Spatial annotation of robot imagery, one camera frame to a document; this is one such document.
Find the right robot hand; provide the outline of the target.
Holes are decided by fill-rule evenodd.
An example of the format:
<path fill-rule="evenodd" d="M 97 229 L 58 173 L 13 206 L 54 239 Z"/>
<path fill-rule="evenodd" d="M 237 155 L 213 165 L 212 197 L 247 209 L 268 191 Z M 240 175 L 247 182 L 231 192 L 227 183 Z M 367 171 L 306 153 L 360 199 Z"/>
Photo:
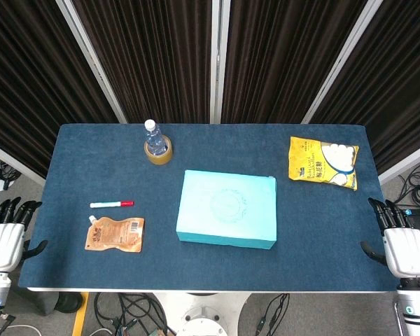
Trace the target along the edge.
<path fill-rule="evenodd" d="M 384 254 L 374 252 L 366 241 L 360 243 L 363 252 L 399 279 L 420 278 L 420 229 L 410 221 L 411 211 L 399 209 L 390 200 L 370 197 L 368 202 L 377 218 Z"/>

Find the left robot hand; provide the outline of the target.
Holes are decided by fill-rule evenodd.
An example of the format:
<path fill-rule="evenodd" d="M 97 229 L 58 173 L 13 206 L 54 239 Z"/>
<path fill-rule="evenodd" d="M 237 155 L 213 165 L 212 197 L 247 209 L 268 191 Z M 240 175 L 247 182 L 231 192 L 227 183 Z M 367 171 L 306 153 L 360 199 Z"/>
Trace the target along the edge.
<path fill-rule="evenodd" d="M 29 200 L 21 204 L 20 200 L 16 197 L 0 203 L 0 272 L 13 271 L 22 261 L 42 253 L 48 245 L 43 240 L 35 248 L 29 248 L 25 234 L 35 210 L 42 203 Z"/>

